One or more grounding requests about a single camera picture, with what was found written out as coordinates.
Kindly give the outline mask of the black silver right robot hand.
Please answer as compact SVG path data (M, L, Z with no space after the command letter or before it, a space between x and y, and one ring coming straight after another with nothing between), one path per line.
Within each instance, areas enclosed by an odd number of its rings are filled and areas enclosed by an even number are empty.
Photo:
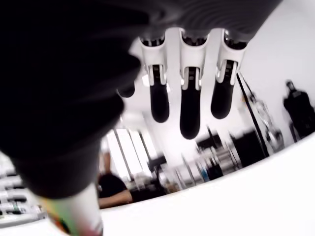
M0 149L56 228L100 236L101 139L142 68L157 122L169 115L166 36L180 31L181 134L200 125L209 33L221 29L211 113L230 111L250 40L277 0L3 0L0 3Z

